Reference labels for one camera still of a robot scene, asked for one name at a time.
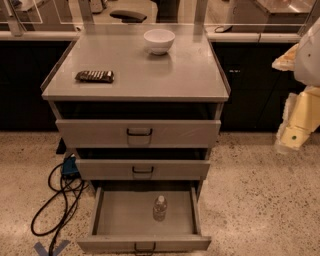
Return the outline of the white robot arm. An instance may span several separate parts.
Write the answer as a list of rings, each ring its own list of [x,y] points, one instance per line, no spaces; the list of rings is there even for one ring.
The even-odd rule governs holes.
[[[272,67],[292,71],[295,80],[305,85],[301,93],[290,93],[286,99],[276,134],[275,148],[286,154],[299,150],[320,126],[320,18]]]

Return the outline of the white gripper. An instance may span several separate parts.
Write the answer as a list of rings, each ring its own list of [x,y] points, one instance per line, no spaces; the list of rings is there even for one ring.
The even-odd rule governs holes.
[[[272,67],[293,71],[299,44],[276,58]],[[299,95],[290,93],[285,101],[282,123],[276,133],[275,149],[280,154],[298,150],[320,126],[320,88],[307,86]]]

